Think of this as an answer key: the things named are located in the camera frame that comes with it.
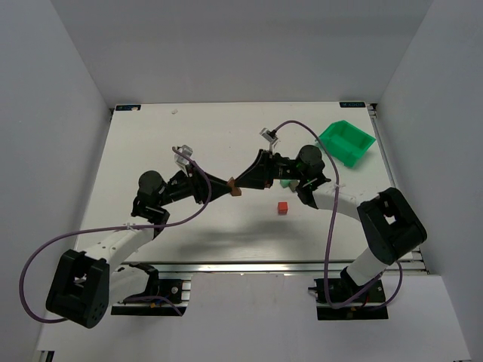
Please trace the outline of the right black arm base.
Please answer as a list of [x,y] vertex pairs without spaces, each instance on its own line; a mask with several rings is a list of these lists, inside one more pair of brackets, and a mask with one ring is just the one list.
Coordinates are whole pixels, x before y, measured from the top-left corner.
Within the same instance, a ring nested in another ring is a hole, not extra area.
[[386,301],[381,281],[377,281],[365,294],[342,308],[332,308],[327,303],[323,278],[315,279],[314,284],[308,287],[308,293],[315,297],[319,321],[381,321],[389,319],[387,307],[380,307]]

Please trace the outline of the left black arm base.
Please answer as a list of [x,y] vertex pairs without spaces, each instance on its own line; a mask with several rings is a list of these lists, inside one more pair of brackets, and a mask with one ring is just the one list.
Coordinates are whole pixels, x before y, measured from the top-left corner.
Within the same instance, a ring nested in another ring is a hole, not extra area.
[[109,280],[111,315],[181,317],[187,310],[190,282],[160,274],[144,263],[118,267]]

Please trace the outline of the red wood cube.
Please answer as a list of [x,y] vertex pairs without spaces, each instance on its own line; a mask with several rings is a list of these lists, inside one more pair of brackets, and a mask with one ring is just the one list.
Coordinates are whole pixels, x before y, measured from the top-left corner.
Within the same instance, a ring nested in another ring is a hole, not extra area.
[[288,213],[288,203],[286,201],[280,201],[277,205],[278,215],[286,215]]

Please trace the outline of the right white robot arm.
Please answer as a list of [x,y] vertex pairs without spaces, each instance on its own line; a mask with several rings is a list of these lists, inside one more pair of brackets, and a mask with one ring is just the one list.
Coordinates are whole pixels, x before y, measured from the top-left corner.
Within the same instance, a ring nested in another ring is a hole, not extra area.
[[359,202],[343,195],[337,184],[324,175],[321,149],[303,146],[295,159],[260,150],[254,163],[235,178],[240,189],[266,189],[276,179],[296,180],[297,197],[316,210],[342,214],[361,223],[367,248],[340,273],[344,287],[352,293],[380,275],[387,267],[427,239],[427,232],[404,195],[390,187],[369,200]]

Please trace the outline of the green plastic bin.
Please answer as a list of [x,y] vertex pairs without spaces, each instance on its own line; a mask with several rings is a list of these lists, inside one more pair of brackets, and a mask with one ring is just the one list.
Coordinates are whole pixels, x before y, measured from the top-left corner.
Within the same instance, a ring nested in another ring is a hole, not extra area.
[[345,120],[332,123],[319,139],[330,155],[348,168],[354,168],[376,141],[375,137]]

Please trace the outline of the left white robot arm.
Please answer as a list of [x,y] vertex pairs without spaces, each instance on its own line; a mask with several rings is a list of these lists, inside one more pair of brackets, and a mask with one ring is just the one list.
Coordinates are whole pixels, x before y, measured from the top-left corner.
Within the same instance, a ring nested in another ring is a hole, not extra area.
[[95,245],[81,251],[67,250],[60,257],[46,309],[92,328],[111,305],[154,296],[158,286],[155,269],[143,263],[124,265],[124,261],[171,226],[166,205],[185,198],[206,205],[233,192],[234,186],[233,179],[225,181],[194,169],[179,171],[169,181],[154,170],[143,173],[131,218]]

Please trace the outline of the brown wood block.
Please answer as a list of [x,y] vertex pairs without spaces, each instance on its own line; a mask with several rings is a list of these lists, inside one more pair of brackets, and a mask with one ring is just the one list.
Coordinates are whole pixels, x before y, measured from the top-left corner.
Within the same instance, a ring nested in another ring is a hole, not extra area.
[[227,182],[228,187],[230,187],[230,194],[233,197],[238,197],[242,195],[242,191],[239,187],[235,185],[235,180],[231,177]]

